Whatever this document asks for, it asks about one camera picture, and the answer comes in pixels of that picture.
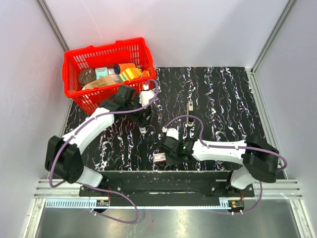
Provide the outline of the red white staple box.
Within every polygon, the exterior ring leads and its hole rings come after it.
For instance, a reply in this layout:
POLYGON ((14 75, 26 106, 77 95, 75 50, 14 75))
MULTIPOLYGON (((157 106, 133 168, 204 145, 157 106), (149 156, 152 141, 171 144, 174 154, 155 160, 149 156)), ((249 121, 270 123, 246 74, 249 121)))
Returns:
POLYGON ((164 161, 166 161, 166 155, 165 155, 165 153, 153 154, 153 162, 154 162, 154 163, 164 162, 164 161))

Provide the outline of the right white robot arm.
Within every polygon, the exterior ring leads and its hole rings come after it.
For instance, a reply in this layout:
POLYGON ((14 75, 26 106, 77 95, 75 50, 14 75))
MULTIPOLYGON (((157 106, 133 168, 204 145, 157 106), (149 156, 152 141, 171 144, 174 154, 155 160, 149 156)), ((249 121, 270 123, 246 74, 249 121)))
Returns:
POLYGON ((277 179, 279 151, 259 137, 234 142, 187 138, 181 142, 175 136, 165 135, 160 141, 159 149, 165 154, 169 164, 224 161, 240 165, 225 184, 225 190, 230 196, 237 196, 248 185, 257 181, 275 183, 277 179))

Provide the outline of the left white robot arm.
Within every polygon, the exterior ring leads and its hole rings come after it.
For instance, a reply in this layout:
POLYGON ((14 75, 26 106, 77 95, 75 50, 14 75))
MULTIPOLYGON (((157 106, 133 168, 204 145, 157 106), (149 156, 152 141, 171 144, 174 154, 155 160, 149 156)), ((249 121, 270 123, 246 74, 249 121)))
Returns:
POLYGON ((140 132, 144 132, 150 123, 150 105, 156 96, 148 85, 144 85, 140 93, 130 86, 121 85, 114 95, 100 103, 75 129, 62 137, 51 137, 45 160, 45 169, 50 173, 50 186, 56 186, 52 182, 56 176, 69 184, 88 185, 96 196, 104 195, 107 183, 103 181, 104 177, 99 172, 84 165, 83 152, 101 132, 121 117, 128 117, 139 127, 140 132))

